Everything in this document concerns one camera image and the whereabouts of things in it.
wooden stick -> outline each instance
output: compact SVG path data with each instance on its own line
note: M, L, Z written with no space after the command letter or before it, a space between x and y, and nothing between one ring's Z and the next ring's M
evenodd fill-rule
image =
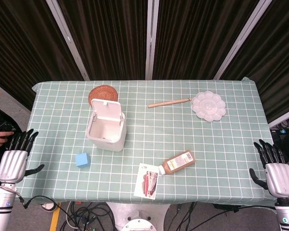
M176 104L176 103L184 103L184 102L191 101L191 100L192 100L191 98L188 98L188 99L181 99L181 100L165 101L161 103L153 103L153 104L149 104L148 108L165 106L165 105Z

sauce bottle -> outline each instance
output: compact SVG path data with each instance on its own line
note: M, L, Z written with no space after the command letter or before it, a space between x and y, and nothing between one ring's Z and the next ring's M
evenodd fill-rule
M195 163L195 157L190 150L177 154L158 166L161 175L172 174L180 169Z

blue sponge block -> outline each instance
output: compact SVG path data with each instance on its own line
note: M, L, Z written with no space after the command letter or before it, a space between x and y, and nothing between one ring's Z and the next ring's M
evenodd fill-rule
M75 157L77 167L90 166L90 158L87 153L78 154Z

black phone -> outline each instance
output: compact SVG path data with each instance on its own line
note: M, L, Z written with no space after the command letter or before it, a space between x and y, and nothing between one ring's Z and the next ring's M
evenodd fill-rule
M7 121L0 124L0 131L16 131L16 128Z

card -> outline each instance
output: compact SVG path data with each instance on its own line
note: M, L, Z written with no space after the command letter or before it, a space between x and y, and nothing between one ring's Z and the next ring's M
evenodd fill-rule
M139 164L134 196L155 200L158 173L157 166Z

